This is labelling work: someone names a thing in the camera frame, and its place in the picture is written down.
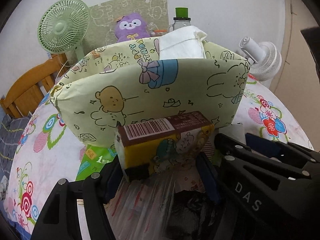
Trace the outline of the black plastic bag bundle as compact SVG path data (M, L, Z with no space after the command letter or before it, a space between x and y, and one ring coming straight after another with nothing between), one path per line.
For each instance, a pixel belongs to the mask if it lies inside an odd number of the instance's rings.
M168 239L214 239L220 224L217 172L204 152L196 157L196 171L204 191L183 190L174 194L165 228Z

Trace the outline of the clear plastic bag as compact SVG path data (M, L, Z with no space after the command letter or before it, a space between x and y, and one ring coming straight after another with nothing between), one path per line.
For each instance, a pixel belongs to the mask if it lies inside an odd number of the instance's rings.
M122 180L115 197L105 205L116 239L168 239L165 228L174 194L183 190L203 192L196 168L167 171L145 182Z

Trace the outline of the cartoon tissue pack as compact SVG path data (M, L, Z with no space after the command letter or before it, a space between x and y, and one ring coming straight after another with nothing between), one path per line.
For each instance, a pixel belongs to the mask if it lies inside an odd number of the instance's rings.
M128 181L188 170L214 125L199 111L117 127L114 146Z

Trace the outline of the white cloth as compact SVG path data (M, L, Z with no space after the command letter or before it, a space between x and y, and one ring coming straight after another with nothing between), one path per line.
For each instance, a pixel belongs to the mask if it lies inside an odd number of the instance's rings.
M207 34L190 25L159 37L159 59L205 59L203 42Z

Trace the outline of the green printed packet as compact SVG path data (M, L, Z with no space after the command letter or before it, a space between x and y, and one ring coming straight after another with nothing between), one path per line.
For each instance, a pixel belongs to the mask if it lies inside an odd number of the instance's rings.
M117 155L114 145L110 148L87 145L80 151L81 163L76 181L84 180L95 172L100 172L105 164L112 162Z

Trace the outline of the beige door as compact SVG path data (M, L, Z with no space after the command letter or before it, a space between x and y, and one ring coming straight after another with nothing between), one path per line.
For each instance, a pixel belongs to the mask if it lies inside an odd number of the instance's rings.
M291 112L319 151L319 79L301 31L318 24L302 0L285 0L285 33L281 69L270 90Z

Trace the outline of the floral tablecloth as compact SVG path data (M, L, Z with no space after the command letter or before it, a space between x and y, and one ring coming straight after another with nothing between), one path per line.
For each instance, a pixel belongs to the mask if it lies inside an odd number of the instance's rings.
M312 148L306 133L284 104L249 76L233 124L269 140ZM20 239L30 239L40 211L60 178L74 180L81 163L81 143L45 97L25 127L12 162L1 214Z

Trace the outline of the white standing fan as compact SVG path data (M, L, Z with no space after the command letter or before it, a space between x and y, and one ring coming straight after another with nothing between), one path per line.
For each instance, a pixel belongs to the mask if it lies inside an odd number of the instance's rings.
M276 46L269 41L257 43L251 37L244 37L239 47L251 60L250 74L258 81L273 79L279 72L282 57Z

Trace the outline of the grey plaid pillow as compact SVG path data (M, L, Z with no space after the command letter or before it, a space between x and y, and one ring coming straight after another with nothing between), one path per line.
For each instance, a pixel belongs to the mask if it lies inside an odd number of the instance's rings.
M29 116L13 119L7 114L1 120L1 174L6 175L7 178L10 176L18 142L29 120Z

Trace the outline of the wooden bed headboard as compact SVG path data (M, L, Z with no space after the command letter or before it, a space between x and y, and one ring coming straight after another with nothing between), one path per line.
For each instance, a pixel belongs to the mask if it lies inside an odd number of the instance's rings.
M67 57L65 54L53 54L45 63L31 68L24 73L9 89L7 95L1 98L1 108L12 118L21 118L33 113L45 92L49 92L55 84L54 74L61 77L67 72Z

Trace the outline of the glass jar green lid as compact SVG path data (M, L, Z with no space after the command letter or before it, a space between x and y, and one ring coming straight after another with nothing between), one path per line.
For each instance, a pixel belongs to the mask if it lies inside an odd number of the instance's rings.
M174 23L169 25L168 32L179 28L184 28L191 25L191 18L189 17L189 10L186 7L176 7Z

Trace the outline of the toothpick jar orange lid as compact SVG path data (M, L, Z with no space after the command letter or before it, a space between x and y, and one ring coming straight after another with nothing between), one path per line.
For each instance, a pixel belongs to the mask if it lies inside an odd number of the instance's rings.
M151 30L150 36L151 37L160 37L167 33L167 30Z

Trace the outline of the green desk fan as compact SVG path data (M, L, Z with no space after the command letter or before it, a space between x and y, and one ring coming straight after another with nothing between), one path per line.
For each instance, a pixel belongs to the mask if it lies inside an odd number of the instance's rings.
M89 8L81 0L60 0L44 13L37 38L51 54L75 51L78 60L84 55L82 41L89 28Z

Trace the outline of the purple plush toy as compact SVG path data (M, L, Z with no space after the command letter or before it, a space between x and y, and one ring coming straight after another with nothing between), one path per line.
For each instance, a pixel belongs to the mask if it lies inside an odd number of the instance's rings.
M150 33L147 31L147 23L139 13L135 12L117 20L114 34L117 42L150 37Z

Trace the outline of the green patterned cardboard sheet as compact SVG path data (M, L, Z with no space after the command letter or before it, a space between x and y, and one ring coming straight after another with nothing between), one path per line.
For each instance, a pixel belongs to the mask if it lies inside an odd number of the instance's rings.
M84 53L114 44L116 21L121 16L138 13L147 30L164 30L169 26L167 0L110 0L89 8L89 27L82 41Z

